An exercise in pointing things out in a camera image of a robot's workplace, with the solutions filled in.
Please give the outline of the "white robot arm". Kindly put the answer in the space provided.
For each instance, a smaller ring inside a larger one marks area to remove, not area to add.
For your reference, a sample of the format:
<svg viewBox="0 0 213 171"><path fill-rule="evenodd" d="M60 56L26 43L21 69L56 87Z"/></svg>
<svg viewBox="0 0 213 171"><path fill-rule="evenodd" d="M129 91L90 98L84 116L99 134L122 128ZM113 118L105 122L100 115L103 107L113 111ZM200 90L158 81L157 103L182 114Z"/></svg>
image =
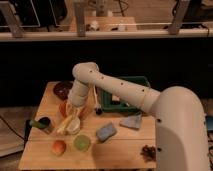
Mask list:
<svg viewBox="0 0 213 171"><path fill-rule="evenodd" d="M94 62L75 65L72 75L73 106L82 106L95 85L155 118L156 171L211 171L205 112L193 91L173 86L159 92L104 75Z"/></svg>

